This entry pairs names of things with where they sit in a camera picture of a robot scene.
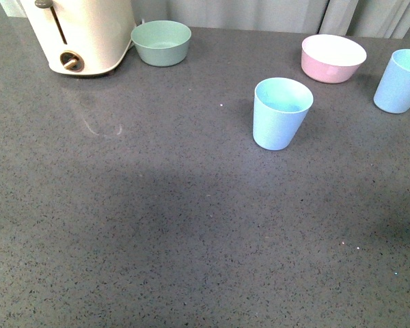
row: white curtain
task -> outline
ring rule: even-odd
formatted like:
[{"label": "white curtain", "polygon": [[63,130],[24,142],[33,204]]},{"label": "white curtain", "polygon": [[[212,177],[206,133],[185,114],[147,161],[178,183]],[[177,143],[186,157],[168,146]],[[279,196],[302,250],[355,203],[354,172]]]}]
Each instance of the white curtain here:
[{"label": "white curtain", "polygon": [[[8,16],[24,16],[19,1],[0,0],[0,3]],[[137,22],[142,19],[145,21],[172,19],[197,27],[410,38],[410,0],[131,0],[131,2]]]},{"label": "white curtain", "polygon": [[320,32],[410,39],[410,0],[330,0]]},{"label": "white curtain", "polygon": [[132,0],[140,21],[194,27],[317,33],[329,0]]}]

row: cup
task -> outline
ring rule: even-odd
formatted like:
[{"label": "cup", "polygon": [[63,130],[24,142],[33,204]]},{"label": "cup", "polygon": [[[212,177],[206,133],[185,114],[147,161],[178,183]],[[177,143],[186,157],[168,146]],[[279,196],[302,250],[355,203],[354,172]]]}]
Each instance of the cup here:
[{"label": "cup", "polygon": [[379,109],[395,114],[410,108],[410,49],[392,54],[375,92],[374,103]]},{"label": "cup", "polygon": [[259,82],[254,98],[255,142],[267,150],[284,149],[312,104],[313,94],[300,82],[283,77]]}]

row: gray speckled countertop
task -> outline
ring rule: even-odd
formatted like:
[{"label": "gray speckled countertop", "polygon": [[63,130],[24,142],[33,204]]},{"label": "gray speckled countertop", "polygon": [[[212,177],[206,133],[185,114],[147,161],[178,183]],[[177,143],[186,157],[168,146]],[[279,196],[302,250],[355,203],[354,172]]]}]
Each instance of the gray speckled countertop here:
[{"label": "gray speckled countertop", "polygon": [[[302,34],[193,28],[187,58],[49,69],[0,18],[0,327],[410,327],[410,110],[377,109],[391,53],[346,83]],[[254,88],[308,86],[288,148],[251,135]]]}]

